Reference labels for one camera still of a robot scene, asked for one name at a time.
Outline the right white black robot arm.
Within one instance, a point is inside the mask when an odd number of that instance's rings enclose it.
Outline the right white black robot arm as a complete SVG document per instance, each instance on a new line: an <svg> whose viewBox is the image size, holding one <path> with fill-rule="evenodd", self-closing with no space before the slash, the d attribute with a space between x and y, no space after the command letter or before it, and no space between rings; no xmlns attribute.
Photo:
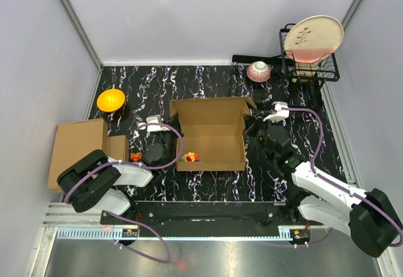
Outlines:
<svg viewBox="0 0 403 277"><path fill-rule="evenodd" d="M286 217L293 224L319 222L338 230L365 254L378 258L389 247L402 245L402 222L388 196L365 191L326 174L292 145L280 123L293 108L276 102L270 111L244 117L245 133L255 137L269 167L292 186Z"/></svg>

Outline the colourful flower toy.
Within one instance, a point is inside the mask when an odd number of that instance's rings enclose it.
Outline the colourful flower toy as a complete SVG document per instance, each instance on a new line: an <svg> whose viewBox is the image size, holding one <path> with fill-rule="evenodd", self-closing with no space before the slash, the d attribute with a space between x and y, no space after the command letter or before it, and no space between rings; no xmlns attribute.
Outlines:
<svg viewBox="0 0 403 277"><path fill-rule="evenodd" d="M195 152L188 152L181 157L181 160L183 162L200 162L200 157Z"/></svg>

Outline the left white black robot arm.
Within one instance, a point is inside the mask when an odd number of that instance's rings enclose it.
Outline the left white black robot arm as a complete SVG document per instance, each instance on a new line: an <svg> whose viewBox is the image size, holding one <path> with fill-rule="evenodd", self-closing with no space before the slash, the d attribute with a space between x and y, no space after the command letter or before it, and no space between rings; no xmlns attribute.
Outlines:
<svg viewBox="0 0 403 277"><path fill-rule="evenodd" d="M183 136L179 128L165 123L145 123L143 128L158 127L161 142L153 144L143 153L140 162L117 160L96 149L67 168L57 178L65 195L64 202L77 213L92 208L112 212L123 224L131 223L136 209L128 198L114 186L144 187L153 178L153 172L172 166L180 158L176 142L183 149Z"/></svg>

